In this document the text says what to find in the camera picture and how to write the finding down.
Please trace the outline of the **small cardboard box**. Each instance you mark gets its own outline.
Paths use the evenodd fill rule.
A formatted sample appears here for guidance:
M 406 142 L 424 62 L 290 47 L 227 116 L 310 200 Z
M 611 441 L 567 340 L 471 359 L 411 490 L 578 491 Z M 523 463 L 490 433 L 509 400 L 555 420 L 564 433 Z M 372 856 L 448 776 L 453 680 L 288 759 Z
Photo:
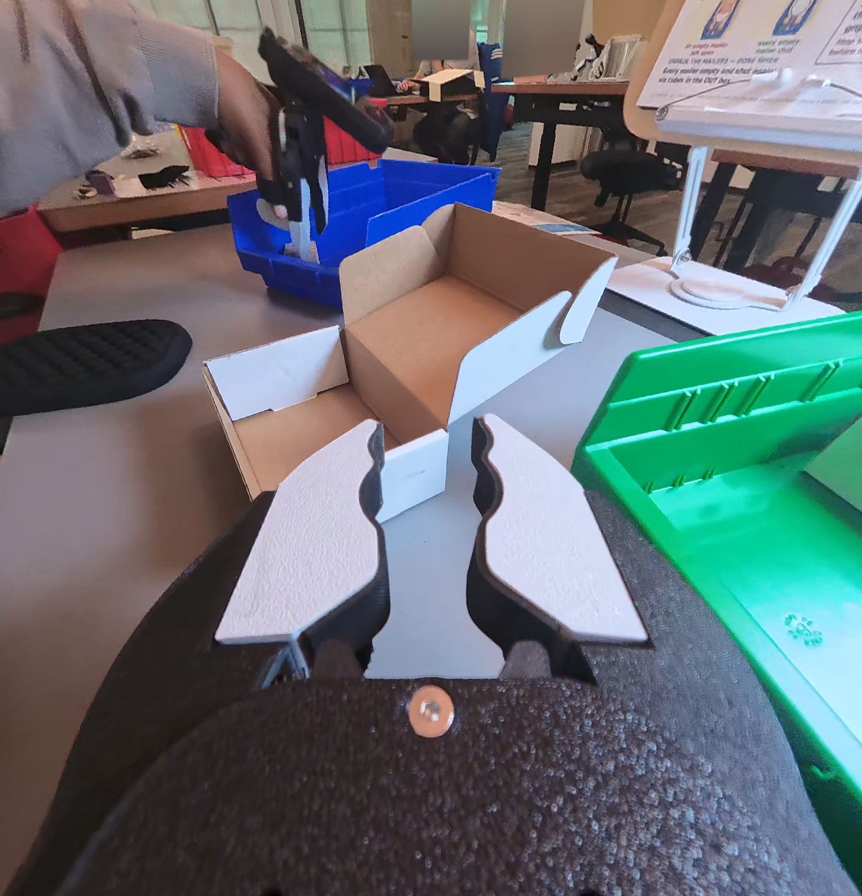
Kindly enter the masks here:
M 484 73 L 478 69 L 443 69 L 423 77 L 417 77 L 419 93 L 431 103 L 459 101 L 460 97 L 473 97 L 486 89 Z

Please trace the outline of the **red chair backrest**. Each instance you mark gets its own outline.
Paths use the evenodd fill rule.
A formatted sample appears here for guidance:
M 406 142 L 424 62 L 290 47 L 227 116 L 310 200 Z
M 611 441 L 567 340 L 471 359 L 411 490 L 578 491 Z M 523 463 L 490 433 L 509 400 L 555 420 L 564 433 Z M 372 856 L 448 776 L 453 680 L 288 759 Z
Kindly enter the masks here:
M 0 218 L 0 347 L 37 330 L 61 252 L 33 207 Z

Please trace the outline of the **brown table with black legs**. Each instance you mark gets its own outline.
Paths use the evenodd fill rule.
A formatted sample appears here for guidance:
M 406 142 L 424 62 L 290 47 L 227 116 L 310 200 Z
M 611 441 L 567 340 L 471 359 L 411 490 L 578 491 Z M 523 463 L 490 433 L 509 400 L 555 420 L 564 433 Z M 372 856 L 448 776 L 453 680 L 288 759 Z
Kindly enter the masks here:
M 517 123 L 539 123 L 542 132 L 530 207 L 545 210 L 556 130 L 559 126 L 600 130 L 607 141 L 635 141 L 626 128 L 624 102 L 628 82 L 580 81 L 569 84 L 500 82 L 492 93 L 514 98 Z

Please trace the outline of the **white document stand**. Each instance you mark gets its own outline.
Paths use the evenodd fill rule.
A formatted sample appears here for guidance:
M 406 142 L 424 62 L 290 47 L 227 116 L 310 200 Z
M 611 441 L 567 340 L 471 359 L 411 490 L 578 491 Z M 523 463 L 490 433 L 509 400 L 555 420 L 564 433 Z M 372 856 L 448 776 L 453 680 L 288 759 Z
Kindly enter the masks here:
M 659 84 L 640 90 L 655 136 L 675 134 L 691 147 L 683 204 L 668 268 L 669 292 L 709 310 L 784 312 L 810 297 L 862 199 L 862 91 L 827 75 L 785 68 L 715 84 Z M 712 151 L 736 144 L 781 160 L 849 164 L 857 173 L 801 282 L 781 290 L 693 261 L 695 201 Z

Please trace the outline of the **printed instruction sheet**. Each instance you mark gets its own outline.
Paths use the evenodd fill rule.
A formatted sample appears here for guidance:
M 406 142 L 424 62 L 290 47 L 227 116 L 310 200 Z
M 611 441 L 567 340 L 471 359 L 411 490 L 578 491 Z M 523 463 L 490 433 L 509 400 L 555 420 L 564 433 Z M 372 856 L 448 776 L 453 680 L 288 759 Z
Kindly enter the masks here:
M 862 1 L 683 2 L 637 106 L 862 116 Z

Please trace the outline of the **green plastic bin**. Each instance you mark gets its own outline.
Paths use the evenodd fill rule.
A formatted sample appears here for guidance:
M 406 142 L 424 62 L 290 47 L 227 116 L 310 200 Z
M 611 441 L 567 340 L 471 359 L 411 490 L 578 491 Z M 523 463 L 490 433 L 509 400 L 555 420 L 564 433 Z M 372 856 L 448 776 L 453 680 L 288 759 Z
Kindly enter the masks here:
M 628 355 L 571 473 L 735 636 L 862 893 L 862 311 Z

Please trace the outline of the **blue plastic bin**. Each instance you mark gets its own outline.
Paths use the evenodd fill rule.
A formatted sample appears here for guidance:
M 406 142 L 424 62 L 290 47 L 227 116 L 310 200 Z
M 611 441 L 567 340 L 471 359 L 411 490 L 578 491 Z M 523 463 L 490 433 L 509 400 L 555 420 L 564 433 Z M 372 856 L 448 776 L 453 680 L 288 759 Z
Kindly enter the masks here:
M 350 255 L 413 226 L 435 210 L 461 203 L 492 211 L 498 167 L 438 162 L 380 160 L 329 172 L 329 216 L 318 233 L 309 213 L 308 260 L 290 252 L 291 234 L 266 222 L 256 190 L 227 200 L 236 255 L 242 268 L 258 275 L 268 289 L 326 308 L 342 308 L 339 267 Z

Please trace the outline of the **wooden side table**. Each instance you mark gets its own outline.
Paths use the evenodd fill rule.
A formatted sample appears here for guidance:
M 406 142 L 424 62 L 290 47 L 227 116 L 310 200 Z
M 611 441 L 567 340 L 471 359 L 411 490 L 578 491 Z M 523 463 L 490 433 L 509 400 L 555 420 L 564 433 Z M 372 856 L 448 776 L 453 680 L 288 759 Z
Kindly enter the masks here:
M 120 155 L 101 164 L 101 170 L 112 176 L 113 195 L 83 198 L 79 193 L 83 181 L 79 178 L 69 180 L 38 203 L 38 212 L 57 233 L 100 230 L 224 210 L 228 196 L 255 188 L 253 174 L 213 178 L 196 171 L 191 166 L 185 143 L 175 131 L 159 133 L 152 138 L 137 138 L 133 149 L 148 146 L 157 151 L 151 158 L 135 160 Z M 183 164 L 189 166 L 183 185 L 148 190 L 139 180 L 141 174 Z

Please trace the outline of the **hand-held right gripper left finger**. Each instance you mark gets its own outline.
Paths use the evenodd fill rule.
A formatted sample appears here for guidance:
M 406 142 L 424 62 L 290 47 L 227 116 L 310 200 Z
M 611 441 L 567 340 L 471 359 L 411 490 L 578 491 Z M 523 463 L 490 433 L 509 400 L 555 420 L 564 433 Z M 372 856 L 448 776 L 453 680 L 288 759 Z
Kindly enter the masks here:
M 382 506 L 383 426 L 366 420 L 276 488 L 214 632 L 223 646 L 287 647 L 306 676 L 341 642 L 358 675 L 391 611 Z

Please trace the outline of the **white cardboard mailer box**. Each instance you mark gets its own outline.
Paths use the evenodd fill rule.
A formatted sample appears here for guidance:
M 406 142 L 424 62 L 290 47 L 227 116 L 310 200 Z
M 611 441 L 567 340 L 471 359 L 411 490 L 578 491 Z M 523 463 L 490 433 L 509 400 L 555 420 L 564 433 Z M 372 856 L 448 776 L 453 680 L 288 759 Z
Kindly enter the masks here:
M 583 340 L 615 250 L 457 203 L 344 259 L 343 326 L 203 365 L 249 498 L 365 420 L 379 521 L 443 493 L 450 425 Z

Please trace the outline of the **person's left hand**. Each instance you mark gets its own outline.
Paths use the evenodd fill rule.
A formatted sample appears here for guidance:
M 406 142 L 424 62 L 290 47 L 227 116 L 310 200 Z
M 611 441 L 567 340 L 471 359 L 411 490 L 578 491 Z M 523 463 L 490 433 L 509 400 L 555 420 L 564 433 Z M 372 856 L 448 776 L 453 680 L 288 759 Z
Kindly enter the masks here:
M 228 53 L 216 57 L 217 128 L 222 152 L 260 178 L 275 179 L 271 129 L 278 124 L 277 99 Z

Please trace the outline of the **dark brown table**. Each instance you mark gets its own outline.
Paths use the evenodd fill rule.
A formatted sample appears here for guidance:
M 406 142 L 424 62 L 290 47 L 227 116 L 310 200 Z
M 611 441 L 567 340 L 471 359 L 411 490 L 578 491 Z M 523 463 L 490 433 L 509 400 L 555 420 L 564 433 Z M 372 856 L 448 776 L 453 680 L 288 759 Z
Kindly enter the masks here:
M 860 166 L 782 159 L 741 151 L 715 151 L 716 169 L 704 188 L 692 224 L 689 252 L 698 260 L 709 238 L 731 182 L 741 168 L 752 173 L 736 215 L 720 238 L 713 264 L 742 273 L 753 264 L 756 247 L 776 216 L 804 215 L 810 227 L 797 246 L 800 260 L 820 232 L 835 216 L 854 186 Z

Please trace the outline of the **white flat board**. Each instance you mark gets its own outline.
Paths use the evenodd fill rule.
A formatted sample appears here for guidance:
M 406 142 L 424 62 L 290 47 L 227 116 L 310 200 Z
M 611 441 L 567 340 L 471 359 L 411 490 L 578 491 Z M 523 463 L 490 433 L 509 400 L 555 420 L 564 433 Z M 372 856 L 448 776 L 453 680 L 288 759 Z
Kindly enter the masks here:
M 615 270 L 608 287 L 707 336 L 726 337 L 843 314 L 811 297 L 792 301 L 780 287 L 703 263 L 690 261 L 674 271 L 666 256 Z

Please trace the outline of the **blue chair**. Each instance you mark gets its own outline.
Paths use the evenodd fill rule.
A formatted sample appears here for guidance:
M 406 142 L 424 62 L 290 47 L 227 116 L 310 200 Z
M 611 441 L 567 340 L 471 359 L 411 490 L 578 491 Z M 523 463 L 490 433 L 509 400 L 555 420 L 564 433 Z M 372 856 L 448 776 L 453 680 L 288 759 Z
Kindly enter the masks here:
M 494 91 L 494 87 L 504 82 L 503 49 L 499 43 L 478 43 L 477 50 L 480 71 L 484 76 L 478 149 L 484 151 L 491 162 L 495 162 L 509 99 L 509 94 Z

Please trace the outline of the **black office chair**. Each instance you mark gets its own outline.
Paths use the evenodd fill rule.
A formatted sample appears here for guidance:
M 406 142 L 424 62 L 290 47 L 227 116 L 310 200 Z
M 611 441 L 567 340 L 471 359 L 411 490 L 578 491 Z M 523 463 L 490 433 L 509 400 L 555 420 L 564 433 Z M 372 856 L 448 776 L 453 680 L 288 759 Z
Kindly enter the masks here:
M 627 245 L 636 241 L 656 248 L 658 256 L 667 254 L 663 242 L 632 227 L 627 222 L 635 196 L 672 191 L 681 174 L 680 168 L 659 155 L 641 150 L 603 150 L 587 155 L 580 165 L 588 181 L 598 183 L 594 206 L 603 208 L 611 198 L 617 205 L 603 223 L 591 225 L 604 238 Z

